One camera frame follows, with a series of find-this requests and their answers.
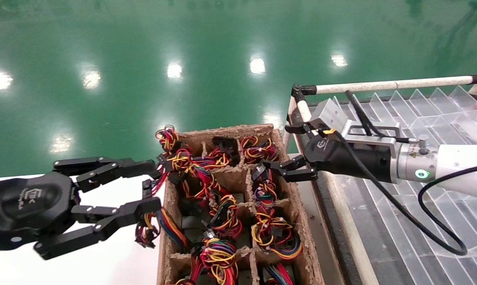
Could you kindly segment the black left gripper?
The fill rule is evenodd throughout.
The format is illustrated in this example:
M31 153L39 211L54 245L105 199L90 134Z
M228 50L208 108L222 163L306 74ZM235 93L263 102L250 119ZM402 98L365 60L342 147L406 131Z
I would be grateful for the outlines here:
M128 202L117 208L78 205L83 193L115 181L161 172L153 160L88 157L55 161L53 171L39 177L0 180L0 251L37 242L34 250L50 260L98 244L118 229L136 225L161 209L158 197ZM70 176L76 176L76 186ZM75 222L88 227L65 232Z

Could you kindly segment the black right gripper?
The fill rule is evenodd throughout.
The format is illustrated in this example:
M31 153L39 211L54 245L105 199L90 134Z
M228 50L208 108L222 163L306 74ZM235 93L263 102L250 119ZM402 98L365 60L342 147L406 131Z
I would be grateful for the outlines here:
M317 170L335 175L368 178L346 150L345 144L336 136L330 135L335 132L333 128L329 128L326 124L305 122L297 125L286 124L284 130L293 135L311 137L304 149L305 157L297 155L284 162L262 160L262 165L266 169L283 177L286 182L315 181L318 179ZM377 180L392 182L390 173L392 156L388 147L353 143L349 146Z

